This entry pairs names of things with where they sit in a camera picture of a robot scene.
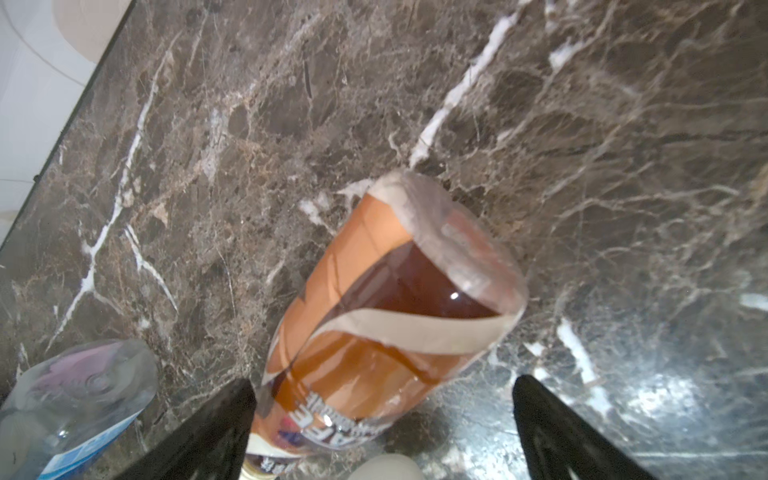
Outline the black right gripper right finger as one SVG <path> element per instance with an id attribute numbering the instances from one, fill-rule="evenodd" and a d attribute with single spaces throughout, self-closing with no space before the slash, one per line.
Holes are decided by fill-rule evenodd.
<path id="1" fill-rule="evenodd" d="M 513 386 L 514 418 L 533 479 L 651 479 L 531 375 Z"/>

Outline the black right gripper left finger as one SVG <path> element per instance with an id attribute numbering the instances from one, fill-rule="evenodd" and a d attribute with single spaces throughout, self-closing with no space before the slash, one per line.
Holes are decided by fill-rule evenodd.
<path id="1" fill-rule="evenodd" d="M 235 379 L 219 390 L 119 479 L 237 479 L 257 401 L 251 382 Z"/>

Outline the brown Nescafe bottle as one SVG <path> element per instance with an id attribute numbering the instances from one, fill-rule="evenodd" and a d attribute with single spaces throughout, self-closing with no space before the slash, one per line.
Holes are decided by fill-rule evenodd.
<path id="1" fill-rule="evenodd" d="M 439 183 L 382 176 L 272 337 L 241 477 L 375 439 L 503 340 L 528 298 L 508 249 Z"/>

